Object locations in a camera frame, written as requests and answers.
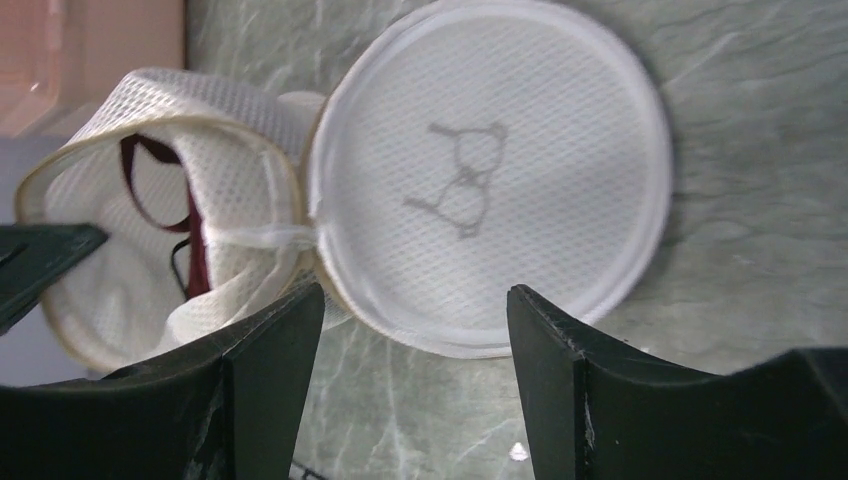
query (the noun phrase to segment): white mesh fabric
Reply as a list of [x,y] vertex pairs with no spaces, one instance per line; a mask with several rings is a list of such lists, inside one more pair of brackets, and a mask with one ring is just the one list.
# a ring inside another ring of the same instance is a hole
[[508,354],[519,283],[595,321],[662,231],[657,97],[615,37],[565,8],[413,13],[361,57],[317,132],[310,215],[328,271],[357,316],[423,350]]
[[[118,141],[141,133],[180,155],[184,168],[136,151],[137,195],[161,223],[186,215],[188,178],[210,232],[286,226],[296,205],[285,162],[300,157],[312,123],[307,117],[303,105],[218,77],[164,69],[128,75],[20,190],[23,222],[90,222],[110,234],[45,295],[60,341],[92,367],[109,370],[190,342],[278,298],[296,273],[294,245],[254,248],[205,236],[212,291],[185,302],[170,268],[171,250],[185,235],[140,216],[121,174]],[[178,260],[185,278],[184,258]],[[333,315],[328,327],[344,319]]]

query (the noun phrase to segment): maroon fabric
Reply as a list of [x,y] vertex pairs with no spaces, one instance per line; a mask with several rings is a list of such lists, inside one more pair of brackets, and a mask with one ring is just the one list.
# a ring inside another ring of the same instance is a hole
[[186,286],[185,294],[187,298],[202,295],[210,290],[209,274],[206,266],[206,246],[203,243],[203,236],[201,235],[203,218],[197,210],[197,205],[191,194],[191,185],[187,186],[188,216],[173,225],[163,225],[156,221],[141,205],[135,192],[132,172],[135,163],[135,147],[137,145],[144,147],[160,163],[182,166],[182,161],[179,155],[177,155],[177,152],[171,147],[150,137],[133,134],[121,139],[121,166],[124,172],[124,181],[126,182],[127,190],[129,190],[133,204],[139,214],[156,228],[168,232],[188,233],[189,248],[191,251],[189,253],[188,285]]

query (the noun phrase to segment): black object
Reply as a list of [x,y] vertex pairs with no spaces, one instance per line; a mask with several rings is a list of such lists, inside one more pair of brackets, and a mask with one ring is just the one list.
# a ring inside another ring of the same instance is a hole
[[93,225],[0,225],[0,335],[107,238]]
[[0,387],[0,478],[288,478],[323,317],[313,285],[103,380]]
[[844,480],[848,349],[795,349],[729,376],[685,368],[526,286],[510,339],[539,480]]

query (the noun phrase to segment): basket lid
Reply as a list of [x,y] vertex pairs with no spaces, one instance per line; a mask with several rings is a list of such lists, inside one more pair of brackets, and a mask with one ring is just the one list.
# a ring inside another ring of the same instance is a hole
[[624,298],[661,237],[671,162],[658,95],[607,29],[538,1],[442,0],[330,95],[305,187],[357,317],[482,358],[510,353],[515,284],[587,323]]

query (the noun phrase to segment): marble tabletop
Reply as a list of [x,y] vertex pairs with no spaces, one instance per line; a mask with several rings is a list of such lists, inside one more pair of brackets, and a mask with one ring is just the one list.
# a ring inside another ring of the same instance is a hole
[[[190,68],[328,93],[427,0],[190,0]],[[848,2],[574,0],[667,105],[674,203],[643,281],[598,327],[726,373],[848,343]],[[295,458],[332,479],[530,479],[512,360],[454,360],[359,322],[321,340]]]

